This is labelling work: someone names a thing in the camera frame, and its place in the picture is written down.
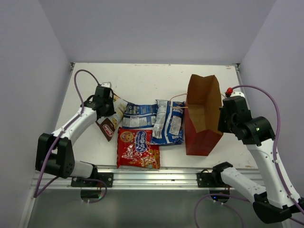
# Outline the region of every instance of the food package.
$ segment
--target food package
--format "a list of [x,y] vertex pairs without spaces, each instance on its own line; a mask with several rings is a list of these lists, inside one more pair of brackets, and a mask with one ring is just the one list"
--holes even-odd
[[151,144],[172,145],[183,142],[182,119],[184,102],[157,100],[158,110]]
[[159,169],[159,146],[150,145],[152,130],[118,129],[117,167]]
[[128,103],[123,115],[124,129],[153,127],[156,120],[157,104],[136,105]]
[[101,117],[96,121],[97,125],[108,141],[112,139],[115,129],[117,128],[119,122],[121,122],[123,119],[128,102],[114,95],[113,104],[115,114],[108,117]]
[[223,136],[218,130],[222,106],[219,82],[214,75],[192,75],[187,93],[186,154],[207,156]]

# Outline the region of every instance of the blue logo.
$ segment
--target blue logo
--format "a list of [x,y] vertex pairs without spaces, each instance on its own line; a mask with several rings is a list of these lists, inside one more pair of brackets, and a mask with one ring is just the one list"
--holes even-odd
[[147,141],[147,132],[139,131],[135,137],[135,150],[139,153],[143,153],[148,150]]

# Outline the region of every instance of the snack bag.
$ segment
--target snack bag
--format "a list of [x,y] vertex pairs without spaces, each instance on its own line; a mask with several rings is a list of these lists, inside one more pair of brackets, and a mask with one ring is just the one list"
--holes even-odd
[[121,165],[159,169],[160,150],[150,145],[152,130],[118,129],[117,167]]
[[153,145],[172,145],[182,144],[183,130],[181,127],[184,109],[175,107],[184,107],[184,102],[171,102],[166,100],[157,100],[158,111],[156,122],[153,127],[151,144]]
[[96,121],[96,124],[99,126],[108,142],[112,139],[115,129],[123,119],[128,102],[114,95],[113,104],[116,113],[108,117],[101,117]]
[[123,128],[138,129],[153,127],[156,120],[157,104],[136,105],[128,103],[123,115]]

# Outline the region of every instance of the brand logo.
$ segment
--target brand logo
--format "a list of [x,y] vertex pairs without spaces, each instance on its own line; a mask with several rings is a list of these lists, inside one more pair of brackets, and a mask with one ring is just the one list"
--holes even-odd
[[110,137],[113,136],[113,131],[110,129],[110,127],[108,125],[106,125],[106,124],[103,125],[103,129],[107,135],[109,135]]
[[147,132],[139,131],[135,137],[135,150],[139,153],[143,153],[148,150],[147,145]]

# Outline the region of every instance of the red snack bag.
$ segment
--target red snack bag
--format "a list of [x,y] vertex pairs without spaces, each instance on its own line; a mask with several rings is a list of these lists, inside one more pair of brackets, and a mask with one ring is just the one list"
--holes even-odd
[[150,145],[152,130],[118,129],[117,167],[121,165],[159,169],[160,150]]

